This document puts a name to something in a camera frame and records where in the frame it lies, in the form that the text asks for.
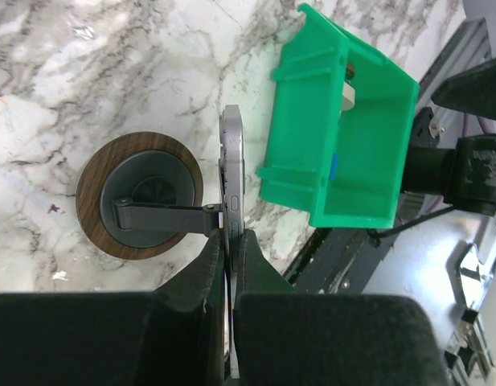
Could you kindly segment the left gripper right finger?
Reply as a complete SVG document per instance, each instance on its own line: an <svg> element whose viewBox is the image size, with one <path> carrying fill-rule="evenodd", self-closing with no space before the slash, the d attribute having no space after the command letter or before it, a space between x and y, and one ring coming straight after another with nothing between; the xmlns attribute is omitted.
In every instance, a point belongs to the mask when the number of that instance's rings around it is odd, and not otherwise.
<svg viewBox="0 0 496 386"><path fill-rule="evenodd" d="M411 298L300 294L240 242L234 310L242 385L446 385L431 323Z"/></svg>

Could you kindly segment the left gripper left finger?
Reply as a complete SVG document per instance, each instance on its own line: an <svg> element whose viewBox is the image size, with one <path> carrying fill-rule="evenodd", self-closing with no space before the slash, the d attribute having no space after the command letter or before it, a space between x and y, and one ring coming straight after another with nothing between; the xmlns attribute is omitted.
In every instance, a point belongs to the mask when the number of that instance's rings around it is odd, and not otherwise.
<svg viewBox="0 0 496 386"><path fill-rule="evenodd" d="M221 385L223 237L153 291L0 294L0 385Z"/></svg>

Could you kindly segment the wood base phone stand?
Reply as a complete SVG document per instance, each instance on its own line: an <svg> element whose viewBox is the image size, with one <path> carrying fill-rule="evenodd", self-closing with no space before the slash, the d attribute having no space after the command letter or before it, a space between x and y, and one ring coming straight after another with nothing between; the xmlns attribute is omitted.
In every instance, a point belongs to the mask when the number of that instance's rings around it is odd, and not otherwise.
<svg viewBox="0 0 496 386"><path fill-rule="evenodd" d="M76 189L83 233L101 251L125 260L155 257L187 234L209 236L221 207L203 203L203 176L176 139L149 131L102 146Z"/></svg>

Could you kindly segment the grey silver phone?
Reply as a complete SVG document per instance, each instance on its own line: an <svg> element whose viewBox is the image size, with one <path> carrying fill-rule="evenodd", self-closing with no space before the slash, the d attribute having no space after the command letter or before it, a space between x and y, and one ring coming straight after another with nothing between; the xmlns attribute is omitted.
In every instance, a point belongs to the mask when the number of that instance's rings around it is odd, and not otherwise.
<svg viewBox="0 0 496 386"><path fill-rule="evenodd" d="M244 233L244 140L243 122L238 105L226 105L219 118L219 177L225 242L224 271L228 296L228 352L230 376L240 378L235 344L233 311L236 300L240 241Z"/></svg>

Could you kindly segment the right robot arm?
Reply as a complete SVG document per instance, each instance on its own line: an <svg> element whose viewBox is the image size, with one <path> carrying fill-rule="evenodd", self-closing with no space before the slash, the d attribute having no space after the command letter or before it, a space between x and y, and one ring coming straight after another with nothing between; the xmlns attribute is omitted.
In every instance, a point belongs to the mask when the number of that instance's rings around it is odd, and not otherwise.
<svg viewBox="0 0 496 386"><path fill-rule="evenodd" d="M435 195L447 205L425 212L416 222L453 210L496 214L496 133L468 132L468 116L496 121L496 58L444 80L433 93L435 104L462 114L454 147L412 146L406 157L401 190Z"/></svg>

